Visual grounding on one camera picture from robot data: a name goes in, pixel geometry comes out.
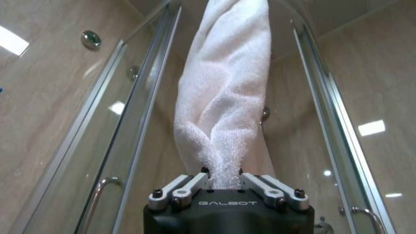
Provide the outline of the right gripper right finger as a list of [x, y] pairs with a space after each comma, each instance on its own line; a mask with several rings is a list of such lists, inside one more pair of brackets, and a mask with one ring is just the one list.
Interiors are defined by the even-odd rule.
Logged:
[[266, 205], [278, 211], [291, 208], [295, 211], [307, 211], [310, 197], [300, 188], [292, 188], [270, 175], [240, 174], [243, 189], [252, 190], [263, 199]]

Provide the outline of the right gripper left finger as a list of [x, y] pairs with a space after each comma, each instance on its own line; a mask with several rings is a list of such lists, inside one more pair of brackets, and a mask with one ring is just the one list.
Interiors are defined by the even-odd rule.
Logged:
[[163, 211], [168, 205], [180, 211], [192, 203], [192, 197], [202, 189], [211, 188], [211, 175], [207, 167], [196, 175], [179, 175], [163, 188], [154, 189], [148, 197], [148, 208]]

